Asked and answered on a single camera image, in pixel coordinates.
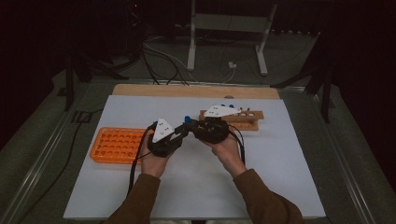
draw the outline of floor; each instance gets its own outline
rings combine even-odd
[[[159,83],[166,84],[177,70],[169,61],[154,56],[155,51],[171,55],[189,85],[268,87],[298,74],[316,40],[310,35],[270,34],[264,49],[269,72],[262,76],[254,51],[255,44],[260,41],[258,35],[235,36],[234,40],[241,39],[239,41],[227,36],[229,40],[223,42],[208,36],[198,42],[193,72],[184,68],[189,48],[186,36],[149,37],[145,42],[147,62],[158,74],[154,76]],[[236,63],[236,68],[229,68],[229,62]],[[116,80],[94,69],[92,73],[91,83],[76,80],[76,101],[68,112],[64,112],[64,97],[57,96],[58,90],[64,87],[64,72],[54,77],[54,91],[1,150],[0,214],[1,218],[13,220],[5,223],[18,223],[17,217],[23,216],[21,223],[101,223],[101,220],[63,219],[100,114],[93,115],[90,123],[82,125],[71,120],[76,111],[103,108],[116,84],[153,83],[153,79],[142,61],[120,71],[128,80]],[[332,86],[331,123],[327,124],[318,114],[320,92],[318,95],[304,93],[307,81],[309,77],[279,90],[327,214],[325,218],[306,219],[305,223],[396,222],[395,194],[337,87]],[[170,84],[183,83],[175,78]],[[48,161],[42,169],[34,169],[36,158],[45,150],[50,152]],[[66,163],[58,181],[47,191]],[[28,178],[29,186],[22,183],[26,177],[31,178]]]

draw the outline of human hand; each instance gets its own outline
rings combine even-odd
[[[233,178],[247,170],[239,155],[237,141],[232,135],[228,134],[224,141],[217,144],[211,144],[204,141],[202,142],[205,145],[212,147],[213,154],[218,157],[224,168]]]
[[[146,135],[143,140],[142,151],[140,156],[144,156],[149,153],[148,148],[149,136]],[[160,178],[165,171],[166,163],[168,163],[169,158],[173,155],[170,154],[166,158],[154,156],[152,153],[149,153],[147,156],[141,158],[141,167],[142,174],[153,175]]]

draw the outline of brown sleeve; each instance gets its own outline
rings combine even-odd
[[[233,182],[241,192],[254,224],[304,223],[300,209],[269,190],[253,169],[237,176]]]
[[[108,218],[106,224],[149,224],[161,180],[152,175],[140,175],[128,197]]]

